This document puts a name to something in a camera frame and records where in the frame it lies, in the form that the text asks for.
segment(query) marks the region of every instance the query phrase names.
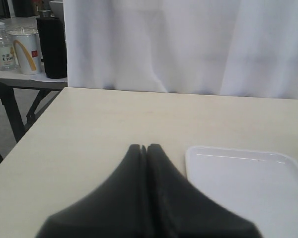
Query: mcdonald's cup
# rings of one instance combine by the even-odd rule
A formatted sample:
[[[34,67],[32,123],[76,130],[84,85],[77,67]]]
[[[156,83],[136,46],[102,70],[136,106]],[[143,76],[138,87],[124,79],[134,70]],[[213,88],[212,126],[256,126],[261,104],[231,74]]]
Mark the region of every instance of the mcdonald's cup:
[[[8,33],[11,35],[21,72],[27,75],[40,73],[42,63],[37,30],[21,28]]]

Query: table surface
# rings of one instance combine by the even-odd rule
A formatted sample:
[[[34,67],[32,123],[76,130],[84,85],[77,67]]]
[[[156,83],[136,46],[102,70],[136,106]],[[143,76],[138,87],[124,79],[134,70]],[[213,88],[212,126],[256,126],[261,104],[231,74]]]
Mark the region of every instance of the table surface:
[[[22,74],[19,68],[11,71],[0,71],[0,82],[13,88],[26,89],[51,89],[61,91],[64,87],[67,87],[67,82],[39,82],[31,80],[31,76]]]
[[[34,237],[133,143],[160,143],[183,174],[192,145],[298,161],[298,100],[65,88],[0,165],[0,238]]]

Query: curtain fold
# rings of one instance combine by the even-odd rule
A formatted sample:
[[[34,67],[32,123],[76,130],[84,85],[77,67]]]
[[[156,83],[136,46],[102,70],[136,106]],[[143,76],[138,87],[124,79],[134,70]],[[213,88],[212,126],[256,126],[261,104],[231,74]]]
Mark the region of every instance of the curtain fold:
[[[71,87],[298,99],[298,0],[66,0]]]

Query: bottle label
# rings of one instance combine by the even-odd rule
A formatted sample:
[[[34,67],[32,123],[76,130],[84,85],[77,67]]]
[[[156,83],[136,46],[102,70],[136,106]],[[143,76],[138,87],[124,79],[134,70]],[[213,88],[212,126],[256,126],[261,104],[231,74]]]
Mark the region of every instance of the bottle label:
[[[12,46],[0,47],[0,66],[15,65],[15,56]]]

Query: golden arches logo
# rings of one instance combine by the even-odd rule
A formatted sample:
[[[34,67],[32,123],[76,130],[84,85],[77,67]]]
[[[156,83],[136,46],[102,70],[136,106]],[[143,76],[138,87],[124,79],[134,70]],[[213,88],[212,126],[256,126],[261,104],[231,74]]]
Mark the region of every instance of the golden arches logo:
[[[32,57],[31,57],[31,55],[29,54],[29,52],[26,50],[26,48],[24,47],[24,45],[23,45],[21,42],[17,41],[17,40],[15,40],[15,41],[13,42],[13,46],[14,46],[15,49],[16,49],[16,47],[15,47],[16,44],[18,44],[18,45],[21,47],[21,49],[22,49],[22,51],[23,51],[23,53],[24,53],[26,59],[27,59],[28,62],[29,62],[29,65],[30,65],[30,67],[31,67],[31,70],[32,70],[32,71],[35,71],[35,70],[36,70],[36,66],[35,66],[35,63],[34,63]]]

